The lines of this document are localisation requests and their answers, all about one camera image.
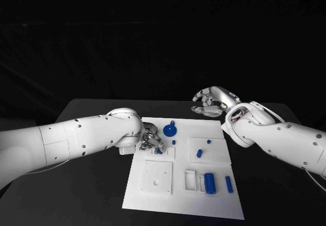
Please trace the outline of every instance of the robotic hand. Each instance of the robotic hand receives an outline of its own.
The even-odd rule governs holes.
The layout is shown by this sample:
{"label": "robotic hand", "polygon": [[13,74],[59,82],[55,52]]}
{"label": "robotic hand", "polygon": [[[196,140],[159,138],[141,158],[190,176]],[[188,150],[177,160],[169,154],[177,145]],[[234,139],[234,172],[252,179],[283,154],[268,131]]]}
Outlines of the robotic hand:
{"label": "robotic hand", "polygon": [[157,127],[137,112],[118,108],[107,115],[0,132],[0,189],[22,175],[115,146],[120,154],[164,150]]}
{"label": "robotic hand", "polygon": [[[221,128],[242,147],[258,144],[263,151],[302,169],[326,176],[326,133],[286,122],[270,109],[257,102],[242,103],[238,96],[221,87],[203,89],[193,97],[202,97],[203,107],[192,111],[209,117],[227,112]],[[267,111],[280,120],[276,123]]]}

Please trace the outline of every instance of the small blue piece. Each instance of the small blue piece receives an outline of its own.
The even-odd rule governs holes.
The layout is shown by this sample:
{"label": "small blue piece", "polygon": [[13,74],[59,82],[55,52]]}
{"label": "small blue piece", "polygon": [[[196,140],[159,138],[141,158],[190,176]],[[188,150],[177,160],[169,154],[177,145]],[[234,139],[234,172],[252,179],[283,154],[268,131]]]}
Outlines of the small blue piece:
{"label": "small blue piece", "polygon": [[202,157],[202,149],[198,150],[198,157]]}
{"label": "small blue piece", "polygon": [[205,173],[205,189],[208,194],[216,194],[216,188],[215,188],[215,180],[214,180],[214,174]]}
{"label": "small blue piece", "polygon": [[163,128],[163,133],[167,137],[173,137],[176,134],[175,121],[172,121],[170,125],[166,125]]}
{"label": "small blue piece", "polygon": [[225,177],[225,180],[227,180],[228,191],[229,191],[229,193],[232,193],[232,184],[231,184],[229,177]]}

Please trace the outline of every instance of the black table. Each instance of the black table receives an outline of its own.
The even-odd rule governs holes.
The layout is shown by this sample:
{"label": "black table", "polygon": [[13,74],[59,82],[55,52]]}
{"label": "black table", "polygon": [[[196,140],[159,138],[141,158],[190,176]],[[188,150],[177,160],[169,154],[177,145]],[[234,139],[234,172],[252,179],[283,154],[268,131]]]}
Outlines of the black table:
{"label": "black table", "polygon": [[[75,99],[58,121],[133,108],[141,117],[221,120],[190,111],[192,101]],[[264,104],[286,121],[300,123],[283,104]],[[121,209],[133,155],[113,147],[55,169],[22,176],[0,201],[0,225],[267,225],[312,224],[325,219],[326,193],[306,172],[242,148],[225,134],[245,221]]]}

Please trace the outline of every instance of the blue object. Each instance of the blue object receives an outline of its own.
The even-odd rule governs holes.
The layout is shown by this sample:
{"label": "blue object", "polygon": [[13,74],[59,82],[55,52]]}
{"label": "blue object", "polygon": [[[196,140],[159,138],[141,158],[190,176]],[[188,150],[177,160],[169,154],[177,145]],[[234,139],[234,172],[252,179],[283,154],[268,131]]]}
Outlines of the blue object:
{"label": "blue object", "polygon": [[232,184],[231,184],[229,177],[225,177],[225,180],[227,180],[228,191],[229,191],[229,193],[232,193]]}
{"label": "blue object", "polygon": [[198,150],[198,157],[202,157],[202,149]]}
{"label": "blue object", "polygon": [[163,128],[163,133],[167,137],[173,137],[176,134],[175,121],[172,121],[170,125],[166,125]]}
{"label": "blue object", "polygon": [[215,188],[215,181],[214,181],[214,174],[205,173],[205,189],[208,194],[216,194],[216,188]]}

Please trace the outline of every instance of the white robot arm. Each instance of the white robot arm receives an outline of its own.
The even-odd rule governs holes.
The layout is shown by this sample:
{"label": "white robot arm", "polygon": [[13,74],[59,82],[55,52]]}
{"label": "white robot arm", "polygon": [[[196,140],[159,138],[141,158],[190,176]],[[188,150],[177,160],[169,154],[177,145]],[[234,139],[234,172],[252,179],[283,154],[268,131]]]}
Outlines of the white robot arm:
{"label": "white robot arm", "polygon": [[0,189],[23,174],[115,146],[120,154],[154,146],[164,150],[157,127],[130,108],[107,115],[0,132]]}
{"label": "white robot arm", "polygon": [[[221,87],[203,89],[193,97],[202,97],[203,107],[192,111],[218,117],[227,112],[221,128],[242,147],[258,144],[263,151],[302,169],[326,176],[326,133],[284,120],[257,102],[241,103],[238,96]],[[267,111],[277,117],[276,123]]]}

